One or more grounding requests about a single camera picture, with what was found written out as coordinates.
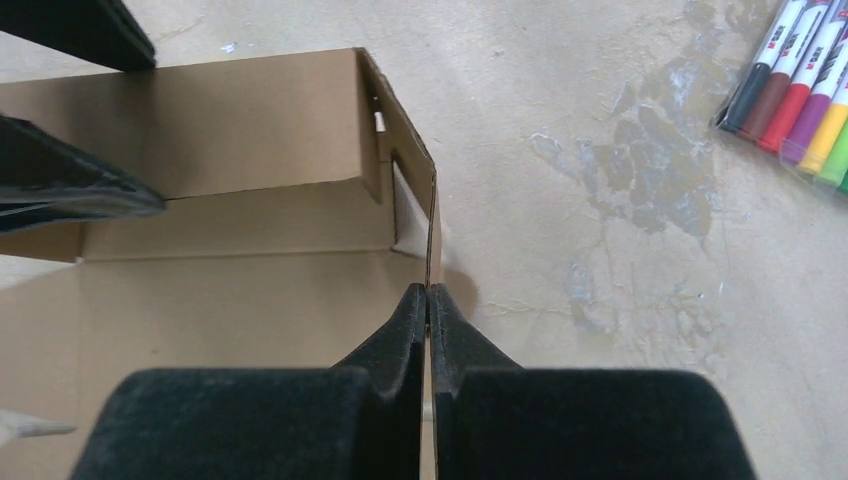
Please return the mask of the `brown cardboard box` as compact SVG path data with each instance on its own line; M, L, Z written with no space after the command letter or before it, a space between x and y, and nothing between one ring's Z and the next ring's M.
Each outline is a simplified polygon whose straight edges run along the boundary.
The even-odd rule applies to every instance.
M167 201L2 237L61 266L1 292L1 406L75 426L4 445L5 479L66 478L135 372L329 365L440 276L435 165L365 49L5 83L1 110Z

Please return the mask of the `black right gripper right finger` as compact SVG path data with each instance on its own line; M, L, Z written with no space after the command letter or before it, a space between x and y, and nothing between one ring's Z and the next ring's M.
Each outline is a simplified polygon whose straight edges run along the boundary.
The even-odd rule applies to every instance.
M441 479L752 479L718 390L685 370L525 368L429 289Z

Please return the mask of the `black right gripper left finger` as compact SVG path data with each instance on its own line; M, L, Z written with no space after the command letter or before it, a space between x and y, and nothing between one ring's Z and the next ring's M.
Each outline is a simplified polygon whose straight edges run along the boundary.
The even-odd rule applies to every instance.
M427 292L310 369L147 369L106 401L75 479L416 479Z

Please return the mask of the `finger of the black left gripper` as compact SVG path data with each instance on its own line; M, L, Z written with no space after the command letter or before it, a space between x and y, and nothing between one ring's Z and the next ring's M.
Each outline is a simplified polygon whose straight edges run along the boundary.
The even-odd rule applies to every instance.
M156 215L165 199L30 121L1 117L1 232Z
M1 0L1 30L114 70L156 67L154 45L119 0Z

